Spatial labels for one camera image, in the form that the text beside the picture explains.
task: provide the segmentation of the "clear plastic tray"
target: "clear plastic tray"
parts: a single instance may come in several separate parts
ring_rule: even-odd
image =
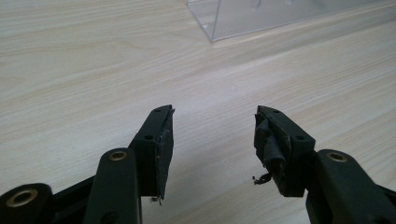
[[[210,41],[244,35],[383,0],[188,0]]]

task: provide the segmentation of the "wooden table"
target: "wooden table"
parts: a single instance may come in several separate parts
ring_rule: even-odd
[[[175,148],[145,223],[308,223],[253,147],[257,105],[286,113],[396,190],[396,4],[210,43],[184,0],[0,2],[0,193],[94,175],[157,106]]]

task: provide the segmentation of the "wood grain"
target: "wood grain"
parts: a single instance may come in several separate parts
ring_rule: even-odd
[[[396,190],[395,37],[394,1],[217,43],[181,0],[1,1],[0,193],[93,175],[167,104],[174,158],[145,223],[309,222],[304,199],[252,184],[257,105]]]

